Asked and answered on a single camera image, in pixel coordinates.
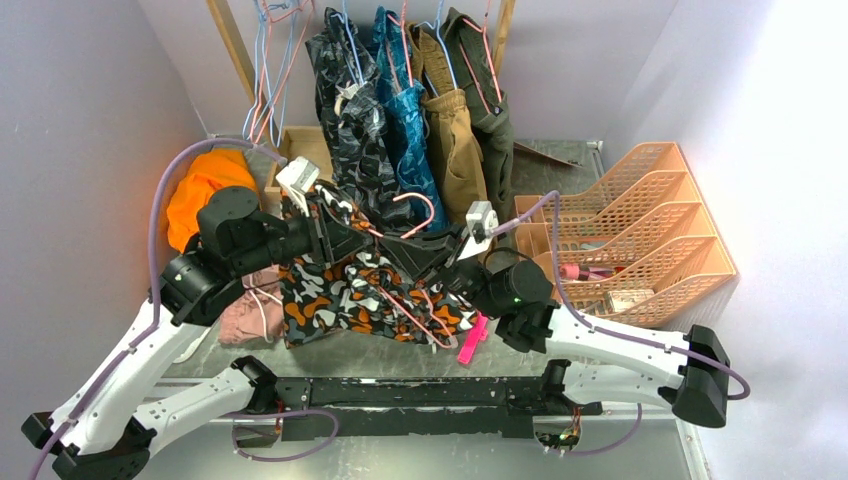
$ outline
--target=blue hanger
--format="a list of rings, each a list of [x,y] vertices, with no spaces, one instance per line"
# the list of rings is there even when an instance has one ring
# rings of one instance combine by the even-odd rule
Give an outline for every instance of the blue hanger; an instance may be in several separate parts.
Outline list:
[[[333,16],[341,17],[342,21],[345,24],[345,31],[347,32],[347,38],[350,40],[350,48],[353,50],[353,58],[356,59],[356,71],[359,73],[359,78],[354,79],[358,80],[360,85],[365,85],[365,76],[362,75],[362,65],[359,63],[359,53],[356,51],[356,43],[353,39],[353,34],[350,32],[350,22],[348,22],[347,16],[347,0],[342,0],[342,11],[344,12],[344,16],[336,12]]]
[[[444,8],[444,6],[445,6],[445,0],[441,0],[439,2],[439,8],[436,10],[436,22],[435,22],[436,26],[435,27],[430,22],[421,22],[418,25],[416,25],[415,28],[419,28],[421,25],[427,25],[428,27],[433,29],[433,33],[436,35],[436,40],[439,41],[439,45],[442,46],[442,51],[445,52],[445,60],[447,60],[447,62],[448,62],[448,70],[450,70],[450,73],[451,73],[451,81],[453,82],[453,88],[456,89],[456,88],[458,88],[456,86],[456,75],[453,73],[453,65],[451,64],[451,61],[450,61],[450,54],[448,53],[448,47],[445,46],[445,42],[444,42],[444,40],[442,40],[442,35],[439,34],[439,27],[442,25],[442,8]]]

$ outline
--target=white cable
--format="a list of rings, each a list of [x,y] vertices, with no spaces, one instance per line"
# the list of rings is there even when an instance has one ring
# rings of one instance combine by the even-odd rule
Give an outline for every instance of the white cable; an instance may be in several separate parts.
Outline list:
[[[247,291],[259,307],[259,314],[262,315],[262,338],[265,339],[266,343],[274,343],[273,337],[268,338],[268,316],[265,314],[265,306],[262,305],[262,302],[259,301],[259,297],[256,296],[255,287],[253,286],[253,278],[251,275],[247,276],[247,284],[250,287]]]

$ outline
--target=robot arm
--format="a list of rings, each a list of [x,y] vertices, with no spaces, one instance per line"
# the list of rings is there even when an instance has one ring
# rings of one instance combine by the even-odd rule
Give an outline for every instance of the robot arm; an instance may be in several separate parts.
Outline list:
[[[234,411],[266,413],[274,406],[276,377],[252,357],[174,397],[141,402],[168,365],[244,293],[243,275],[305,254],[330,266],[374,244],[371,235],[336,218],[321,195],[309,194],[301,201],[303,214],[283,221],[261,213],[253,192],[232,187],[217,192],[201,209],[200,234],[162,273],[159,327],[143,342],[136,341],[153,317],[152,304],[143,303],[130,330],[83,388],[55,411],[33,414],[23,425],[37,448],[59,432],[51,453],[58,457],[54,470],[61,478],[132,478],[150,456],[209,420]],[[517,350],[604,362],[594,366],[563,360],[549,372],[574,404],[649,403],[670,406],[680,418],[699,425],[724,425],[727,375],[670,348],[697,350],[729,364],[711,331],[694,327],[684,336],[587,316],[596,327],[650,338],[667,345],[665,350],[595,332],[550,300],[552,285],[533,262],[496,274],[486,271],[473,255],[486,244],[491,215],[485,205],[472,210],[474,221],[467,229],[452,227],[408,239],[385,234],[379,250],[414,281],[441,283],[489,318],[499,318],[496,333]],[[113,373],[95,385],[115,362]],[[92,386],[96,395],[76,414]]]

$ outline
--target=gray wall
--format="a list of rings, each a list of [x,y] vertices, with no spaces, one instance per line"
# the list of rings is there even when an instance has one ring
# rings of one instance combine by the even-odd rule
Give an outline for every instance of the gray wall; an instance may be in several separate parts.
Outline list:
[[[247,97],[205,2],[139,2],[185,81],[207,130],[240,133],[249,107]],[[253,55],[257,30],[253,2],[229,3]],[[498,3],[492,2],[491,25],[496,23]],[[519,0],[500,77],[510,95],[518,136],[600,138],[676,3]],[[349,0],[348,12],[356,23],[370,25],[380,4],[399,11],[402,2]],[[317,11],[307,38],[321,30],[325,7],[341,8],[339,0],[316,0],[315,5]],[[408,18],[433,19],[437,5],[436,0],[410,1]],[[451,0],[445,5],[445,14],[453,6],[479,21],[486,9],[482,0]],[[271,57],[282,57],[288,32],[287,24],[276,24]],[[295,60],[290,82],[287,123],[317,125],[314,77],[305,49]]]
[[[156,182],[204,135],[135,2],[4,2],[0,65],[0,478],[19,479],[36,455],[20,424],[135,317]]]
[[[680,142],[740,272],[708,320],[753,395],[701,431],[716,480],[848,477],[846,13],[680,0],[605,138]]]

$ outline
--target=orange plastic organizer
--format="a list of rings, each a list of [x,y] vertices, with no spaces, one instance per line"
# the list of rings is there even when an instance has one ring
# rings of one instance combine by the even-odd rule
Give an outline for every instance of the orange plastic organizer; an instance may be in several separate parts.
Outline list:
[[[526,212],[539,198],[516,197],[516,211]],[[557,238],[553,207],[543,207],[516,229],[519,251],[551,281],[553,241],[560,263],[624,267],[605,280],[564,283],[578,309],[658,327],[736,274],[675,143],[636,146],[589,190],[562,196],[560,206]],[[608,292],[642,289],[655,293],[626,310],[611,309]],[[552,297],[559,299],[556,291]]]

